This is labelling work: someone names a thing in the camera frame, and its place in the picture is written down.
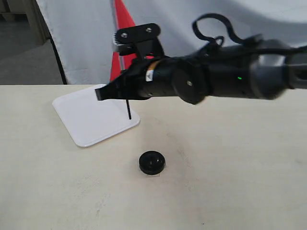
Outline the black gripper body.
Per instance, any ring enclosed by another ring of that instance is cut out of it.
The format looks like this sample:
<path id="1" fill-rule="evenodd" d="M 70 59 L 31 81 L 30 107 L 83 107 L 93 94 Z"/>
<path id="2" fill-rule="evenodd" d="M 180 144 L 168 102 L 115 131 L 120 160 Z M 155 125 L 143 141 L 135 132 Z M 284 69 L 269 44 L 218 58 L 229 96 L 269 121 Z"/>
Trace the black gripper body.
<path id="1" fill-rule="evenodd" d="M 174 73 L 178 58 L 135 60 L 125 71 L 124 98 L 147 100 L 153 97 L 178 97 Z"/>

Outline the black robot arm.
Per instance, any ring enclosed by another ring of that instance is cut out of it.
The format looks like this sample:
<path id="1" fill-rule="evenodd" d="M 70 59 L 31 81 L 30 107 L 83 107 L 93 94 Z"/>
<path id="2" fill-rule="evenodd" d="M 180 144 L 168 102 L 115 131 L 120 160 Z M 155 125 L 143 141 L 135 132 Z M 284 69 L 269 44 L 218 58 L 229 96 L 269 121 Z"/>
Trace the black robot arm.
<path id="1" fill-rule="evenodd" d="M 138 61 L 95 94 L 100 101 L 179 97 L 198 104 L 207 96 L 273 100 L 306 87 L 306 47 L 271 39 L 254 46 L 209 44 L 182 57 Z"/>

